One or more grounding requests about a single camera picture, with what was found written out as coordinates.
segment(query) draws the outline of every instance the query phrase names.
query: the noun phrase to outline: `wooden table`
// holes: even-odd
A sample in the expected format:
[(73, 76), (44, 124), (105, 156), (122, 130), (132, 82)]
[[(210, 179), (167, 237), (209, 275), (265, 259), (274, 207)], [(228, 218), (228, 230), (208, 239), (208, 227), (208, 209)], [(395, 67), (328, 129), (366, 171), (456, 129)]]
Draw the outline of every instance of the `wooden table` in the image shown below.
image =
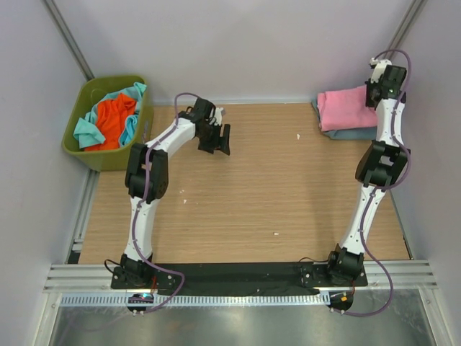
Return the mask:
[[(225, 108), (230, 156), (198, 151), (194, 139), (170, 158), (153, 231), (155, 261), (324, 260), (349, 224), (355, 169), (370, 142), (321, 135), (311, 104)], [(152, 135), (173, 116), (172, 107), (156, 107)], [(80, 263), (120, 260), (130, 227), (124, 178), (100, 174)], [(389, 195), (368, 244), (380, 259), (408, 259)]]

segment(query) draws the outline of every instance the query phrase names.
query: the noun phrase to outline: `cloth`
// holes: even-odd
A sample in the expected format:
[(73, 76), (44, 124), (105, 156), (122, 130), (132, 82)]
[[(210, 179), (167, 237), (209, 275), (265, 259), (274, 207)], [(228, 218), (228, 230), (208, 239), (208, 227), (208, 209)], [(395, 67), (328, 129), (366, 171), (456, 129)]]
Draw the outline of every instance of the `cloth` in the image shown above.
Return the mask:
[(120, 94), (124, 94), (132, 99), (137, 101), (135, 106), (135, 113), (139, 114), (141, 101), (146, 91), (147, 86), (143, 83), (135, 82), (133, 86), (120, 90), (118, 92), (110, 92), (106, 96), (104, 96), (98, 103), (96, 103), (90, 112), (85, 114), (84, 119), (80, 119), (77, 122), (75, 130), (73, 132), (73, 137), (79, 141), (79, 148), (86, 148), (87, 146), (93, 146), (94, 144), (104, 143), (104, 136), (102, 135), (101, 131), (99, 131), (98, 127), (96, 126), (96, 122), (98, 119), (97, 109), (98, 104), (103, 102), (107, 99), (117, 99)]
[(125, 121), (125, 129), (123, 130), (122, 135), (118, 140), (120, 147), (126, 146), (129, 142), (131, 142), (131, 140), (135, 136), (137, 124), (138, 115), (130, 115), (129, 117), (127, 117), (127, 120)]
[(367, 86), (318, 94), (318, 110), (323, 132), (377, 125), (375, 110), (365, 106)]
[(135, 112), (135, 99), (119, 94), (116, 99), (106, 99), (98, 103), (96, 127), (105, 137), (104, 143), (87, 146), (85, 151), (112, 150), (120, 147), (119, 138), (125, 129), (127, 117)]
[[(317, 100), (312, 101), (317, 120), (320, 125), (320, 113), (318, 111)], [(354, 140), (354, 139), (376, 139), (377, 127), (372, 128), (348, 128), (346, 130), (330, 130), (322, 132), (325, 136), (337, 140)]]

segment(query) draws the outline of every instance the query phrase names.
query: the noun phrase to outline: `teal cloth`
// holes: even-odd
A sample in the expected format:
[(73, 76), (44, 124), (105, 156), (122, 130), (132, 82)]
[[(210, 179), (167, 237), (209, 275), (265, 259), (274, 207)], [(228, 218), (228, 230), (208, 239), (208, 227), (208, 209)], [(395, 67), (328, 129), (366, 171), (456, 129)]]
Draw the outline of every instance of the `teal cloth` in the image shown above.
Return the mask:
[(106, 99), (116, 99), (118, 95), (125, 94), (132, 99), (136, 100), (135, 115), (138, 115), (141, 109), (141, 100), (143, 99), (144, 92), (147, 86), (143, 83), (135, 82), (133, 86), (124, 88), (118, 92), (110, 92), (104, 96), (98, 103), (96, 103), (90, 112), (85, 114), (85, 118), (80, 118), (77, 122), (75, 130), (73, 131), (73, 137), (79, 141), (79, 148), (86, 148), (87, 146), (93, 146), (95, 144), (104, 143), (106, 138), (96, 127), (96, 121), (98, 120), (97, 110), (98, 104)]
[(120, 135), (120, 138), (118, 140), (118, 143), (120, 147), (126, 146), (133, 137), (135, 136), (136, 132), (136, 125), (138, 124), (138, 115), (130, 115), (127, 117), (127, 120), (125, 120), (125, 129), (122, 132), (122, 135)]
[[(317, 99), (312, 101), (317, 121), (320, 123), (320, 113), (318, 111)], [(325, 136), (337, 140), (353, 140), (353, 139), (376, 139), (377, 127), (373, 128), (348, 128), (346, 130), (331, 130), (322, 132)]]

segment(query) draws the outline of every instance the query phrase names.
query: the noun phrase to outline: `green bin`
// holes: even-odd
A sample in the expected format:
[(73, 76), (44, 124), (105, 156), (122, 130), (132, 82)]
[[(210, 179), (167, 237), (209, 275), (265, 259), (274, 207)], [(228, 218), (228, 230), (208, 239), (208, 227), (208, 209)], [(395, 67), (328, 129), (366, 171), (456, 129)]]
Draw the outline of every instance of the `green bin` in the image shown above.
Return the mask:
[(132, 87), (136, 81), (145, 84), (144, 79), (139, 76), (112, 76), (95, 78), (83, 85), (64, 133), (63, 149), (95, 171), (126, 170), (131, 146), (136, 142), (145, 143), (151, 136), (153, 107), (148, 88), (143, 95), (135, 136), (126, 146), (114, 150), (83, 151), (79, 148), (79, 142), (73, 137), (73, 130), (79, 118), (85, 117), (85, 114), (106, 94)]

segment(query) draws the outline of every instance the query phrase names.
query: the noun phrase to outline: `folded pink cloth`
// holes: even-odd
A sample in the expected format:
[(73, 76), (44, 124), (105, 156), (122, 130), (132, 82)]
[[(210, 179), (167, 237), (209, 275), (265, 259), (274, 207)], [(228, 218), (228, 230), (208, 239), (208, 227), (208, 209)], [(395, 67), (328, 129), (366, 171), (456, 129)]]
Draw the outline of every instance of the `folded pink cloth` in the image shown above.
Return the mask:
[(322, 131), (376, 126), (375, 110), (365, 106), (366, 94), (366, 85), (318, 94), (318, 111)]

